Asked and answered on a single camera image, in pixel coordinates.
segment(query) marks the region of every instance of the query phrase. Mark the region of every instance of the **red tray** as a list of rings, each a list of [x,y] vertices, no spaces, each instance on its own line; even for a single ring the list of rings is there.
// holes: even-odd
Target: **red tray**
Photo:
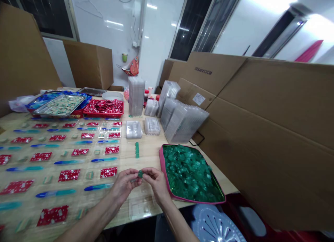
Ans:
[[[160,157],[160,165],[161,165],[161,171],[164,173],[165,175],[165,179],[166,179],[166,184],[167,184],[167,189],[168,189],[168,192],[170,194],[170,196],[175,199],[175,200],[181,200],[181,201],[185,201],[185,202],[192,202],[192,203],[198,203],[198,204],[222,204],[222,203],[225,203],[226,202],[226,195],[223,191],[223,189],[221,188],[221,186],[219,185],[219,182],[218,180],[216,179],[216,176],[212,173],[212,176],[215,177],[215,180],[216,182],[218,183],[218,186],[220,187],[220,190],[222,191],[224,197],[225,197],[225,200],[222,201],[222,202],[215,202],[215,203],[210,203],[210,202],[200,202],[200,201],[195,201],[195,200],[189,200],[189,199],[184,199],[182,197],[179,197],[179,196],[176,196],[172,193],[172,191],[170,190],[170,187],[169,187],[169,181],[168,181],[168,176],[167,176],[167,171],[166,171],[166,162],[165,162],[165,157],[164,157],[164,151],[163,151],[163,146],[161,146],[161,149],[159,150],[159,157]]]
[[[124,101],[123,101],[123,111],[121,113],[91,113],[83,111],[87,117],[94,117],[94,118],[121,118],[124,114]]]

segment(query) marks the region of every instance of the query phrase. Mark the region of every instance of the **white bowl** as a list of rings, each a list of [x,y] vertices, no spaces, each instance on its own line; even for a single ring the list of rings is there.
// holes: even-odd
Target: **white bowl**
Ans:
[[[119,93],[119,92],[105,92],[104,94],[102,94],[102,98],[104,100],[114,100],[114,99],[118,99],[118,100],[123,100],[123,94]]]

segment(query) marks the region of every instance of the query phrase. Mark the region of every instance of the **window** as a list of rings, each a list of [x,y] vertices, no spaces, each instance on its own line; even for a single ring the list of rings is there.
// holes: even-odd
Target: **window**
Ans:
[[[225,23],[227,23],[236,2],[237,0],[214,0],[194,51],[212,52],[216,40],[219,38]]]
[[[46,37],[77,40],[69,0],[1,0],[34,15]]]
[[[212,0],[187,0],[170,58],[187,61]]]
[[[252,56],[274,58],[305,22],[305,16],[301,12],[292,7],[289,8]]]

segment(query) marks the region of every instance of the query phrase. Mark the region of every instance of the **person's arm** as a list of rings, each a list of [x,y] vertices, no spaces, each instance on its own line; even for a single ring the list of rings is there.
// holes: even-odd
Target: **person's arm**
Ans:
[[[94,241],[116,216],[132,189],[141,185],[142,180],[137,177],[138,170],[135,169],[120,172],[108,195],[55,241]]]
[[[166,180],[163,172],[147,167],[142,169],[143,179],[147,181],[153,189],[154,197],[167,217],[168,224],[178,242],[198,241],[186,220],[175,206],[167,190]]]

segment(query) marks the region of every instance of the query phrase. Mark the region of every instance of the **green candy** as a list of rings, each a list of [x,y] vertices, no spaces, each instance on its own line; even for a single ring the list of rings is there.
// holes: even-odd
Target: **green candy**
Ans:
[[[139,170],[139,172],[138,172],[138,177],[140,177],[140,178],[143,178],[143,172],[141,171],[141,170]]]
[[[163,145],[169,187],[178,197],[200,202],[222,202],[225,196],[212,168],[195,148]]]

